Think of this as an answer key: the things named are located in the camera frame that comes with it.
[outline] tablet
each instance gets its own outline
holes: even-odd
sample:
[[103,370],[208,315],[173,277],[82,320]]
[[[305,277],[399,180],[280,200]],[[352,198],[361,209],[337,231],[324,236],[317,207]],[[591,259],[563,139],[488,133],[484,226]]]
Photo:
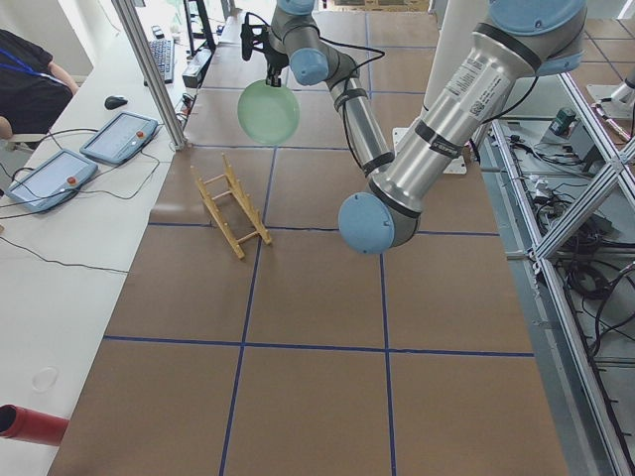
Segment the tablet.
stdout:
[[97,164],[62,149],[25,178],[14,182],[6,195],[30,211],[39,213],[72,198],[97,171]]
[[79,151],[96,161],[118,166],[134,157],[152,139],[158,126],[155,119],[122,111]]

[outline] white pole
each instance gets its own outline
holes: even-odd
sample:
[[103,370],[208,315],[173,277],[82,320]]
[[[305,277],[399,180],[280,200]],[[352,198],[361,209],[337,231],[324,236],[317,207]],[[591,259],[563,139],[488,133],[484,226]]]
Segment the white pole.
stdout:
[[179,151],[186,146],[186,136],[181,128],[181,123],[177,119],[166,85],[163,83],[159,69],[155,64],[152,52],[148,46],[148,40],[137,15],[137,10],[132,0],[113,0],[112,3],[126,31],[132,50],[137,57],[137,62],[148,82],[150,93],[159,109],[159,114],[161,114],[166,129],[172,138],[175,149]]

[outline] black shirt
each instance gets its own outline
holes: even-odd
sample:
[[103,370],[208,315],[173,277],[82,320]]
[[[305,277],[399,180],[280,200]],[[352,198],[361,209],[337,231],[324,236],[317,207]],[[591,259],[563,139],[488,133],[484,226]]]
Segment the black shirt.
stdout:
[[[49,63],[53,56],[50,53],[6,30],[0,30],[0,50],[33,71],[51,74]],[[72,92],[65,84],[24,72],[23,66],[0,51],[0,116],[9,121],[14,134],[48,132],[71,99]]]

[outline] electronic device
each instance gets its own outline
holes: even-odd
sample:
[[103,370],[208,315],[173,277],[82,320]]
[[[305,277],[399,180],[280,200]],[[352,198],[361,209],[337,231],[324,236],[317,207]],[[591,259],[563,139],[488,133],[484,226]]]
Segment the electronic device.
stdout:
[[106,100],[103,101],[103,107],[108,110],[116,109],[124,104],[128,104],[128,99],[123,96],[108,96]]
[[47,211],[72,198],[96,171],[92,160],[62,149],[12,184],[6,194],[34,213]]
[[582,167],[583,172],[588,172],[593,163],[604,160],[599,152],[599,149],[597,149],[597,146],[591,139],[591,136],[588,134],[586,127],[584,127],[584,124],[582,124],[581,121],[577,121],[573,125],[569,135],[569,140],[573,151],[584,163],[584,166]]
[[117,166],[137,154],[152,139],[158,126],[155,119],[122,111],[79,151],[96,161]]
[[549,126],[549,130],[557,136],[563,136],[569,130],[569,126],[575,120],[575,111],[570,107],[563,107]]
[[198,50],[196,56],[191,59],[188,67],[183,71],[183,83],[186,87],[197,88],[202,83],[209,68],[209,62],[213,52],[207,48]]
[[161,29],[159,25],[154,25],[152,27],[152,34],[155,36],[157,40],[160,40],[166,37],[163,33],[163,30]]
[[148,42],[152,57],[165,83],[175,80],[175,42],[163,38]]

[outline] red pipe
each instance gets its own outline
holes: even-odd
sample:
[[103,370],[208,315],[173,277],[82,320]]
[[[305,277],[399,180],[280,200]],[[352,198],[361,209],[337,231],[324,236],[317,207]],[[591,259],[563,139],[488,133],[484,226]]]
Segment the red pipe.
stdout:
[[68,420],[14,405],[0,407],[0,436],[60,446]]

